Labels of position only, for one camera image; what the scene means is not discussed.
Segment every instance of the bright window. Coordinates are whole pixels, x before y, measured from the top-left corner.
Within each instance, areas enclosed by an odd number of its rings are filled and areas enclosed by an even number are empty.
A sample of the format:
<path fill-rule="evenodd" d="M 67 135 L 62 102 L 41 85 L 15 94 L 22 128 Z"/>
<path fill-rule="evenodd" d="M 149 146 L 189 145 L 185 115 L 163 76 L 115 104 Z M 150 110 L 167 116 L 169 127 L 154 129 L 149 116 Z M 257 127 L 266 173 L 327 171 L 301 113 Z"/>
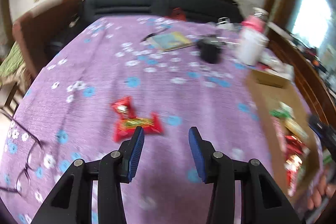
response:
<path fill-rule="evenodd" d="M 302 0 L 292 33 L 309 47 L 320 47 L 331 10 L 326 0 Z"/>

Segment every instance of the green cloth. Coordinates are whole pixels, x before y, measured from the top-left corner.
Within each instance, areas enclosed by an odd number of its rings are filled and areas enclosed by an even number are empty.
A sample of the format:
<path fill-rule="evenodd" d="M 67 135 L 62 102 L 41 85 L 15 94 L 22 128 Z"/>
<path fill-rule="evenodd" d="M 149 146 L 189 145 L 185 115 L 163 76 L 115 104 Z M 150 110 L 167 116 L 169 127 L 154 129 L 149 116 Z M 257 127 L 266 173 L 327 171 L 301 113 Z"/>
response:
<path fill-rule="evenodd" d="M 0 65 L 0 77 L 7 77 L 16 72 L 24 63 L 19 45 L 15 42 L 9 55 Z"/>

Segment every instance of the finger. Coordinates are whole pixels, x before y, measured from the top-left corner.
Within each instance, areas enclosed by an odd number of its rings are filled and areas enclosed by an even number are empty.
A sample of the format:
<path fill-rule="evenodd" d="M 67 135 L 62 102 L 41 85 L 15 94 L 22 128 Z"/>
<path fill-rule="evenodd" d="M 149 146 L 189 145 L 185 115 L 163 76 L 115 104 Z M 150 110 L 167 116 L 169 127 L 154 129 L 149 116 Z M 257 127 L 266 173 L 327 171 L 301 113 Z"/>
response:
<path fill-rule="evenodd" d="M 314 189 L 312 200 L 314 202 L 315 207 L 319 207 L 322 203 L 322 197 L 320 195 L 319 190 L 317 190 L 316 188 Z"/>
<path fill-rule="evenodd" d="M 319 190 L 321 196 L 324 196 L 326 187 L 327 187 L 327 177 L 323 175 L 320 179 L 319 184 L 317 185 L 317 189 Z"/>
<path fill-rule="evenodd" d="M 313 202 L 313 200 L 311 199 L 311 197 L 308 198 L 308 201 L 307 201 L 307 207 L 308 207 L 308 210 L 312 210 L 312 209 L 314 209 L 314 202 Z"/>
<path fill-rule="evenodd" d="M 325 193 L 328 198 L 331 198 L 336 190 L 336 185 L 335 184 L 328 184 L 327 188 L 325 189 Z"/>

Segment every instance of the sofa backrest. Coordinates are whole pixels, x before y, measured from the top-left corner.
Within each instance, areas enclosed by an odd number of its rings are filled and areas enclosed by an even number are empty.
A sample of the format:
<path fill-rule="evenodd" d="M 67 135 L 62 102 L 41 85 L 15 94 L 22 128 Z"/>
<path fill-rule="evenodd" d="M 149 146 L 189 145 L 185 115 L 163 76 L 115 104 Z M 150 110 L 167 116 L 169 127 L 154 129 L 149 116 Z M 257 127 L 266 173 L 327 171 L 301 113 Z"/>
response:
<path fill-rule="evenodd" d="M 175 8 L 181 8 L 189 21 L 217 22 L 220 17 L 233 23 L 243 20 L 233 0 L 84 0 L 83 19 L 93 23 L 108 15 L 168 16 Z"/>

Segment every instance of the eyeglass temple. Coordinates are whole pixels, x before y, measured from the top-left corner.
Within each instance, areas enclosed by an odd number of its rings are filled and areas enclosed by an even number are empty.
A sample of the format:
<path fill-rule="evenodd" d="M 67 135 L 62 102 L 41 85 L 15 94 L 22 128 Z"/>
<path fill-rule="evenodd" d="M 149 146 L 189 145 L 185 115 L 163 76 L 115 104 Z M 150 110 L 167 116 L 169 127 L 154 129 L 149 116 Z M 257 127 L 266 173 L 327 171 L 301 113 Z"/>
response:
<path fill-rule="evenodd" d="M 15 118 L 13 118 L 11 115 L 9 115 L 3 109 L 0 109 L 0 113 L 4 114 L 7 117 L 7 119 L 9 119 L 10 121 L 16 122 L 19 127 L 21 127 L 24 131 L 26 131 L 29 134 L 29 136 L 31 136 L 41 146 L 41 143 L 38 140 L 38 138 L 34 134 L 30 133 L 30 131 L 27 128 L 25 128 L 23 125 L 21 125 Z"/>

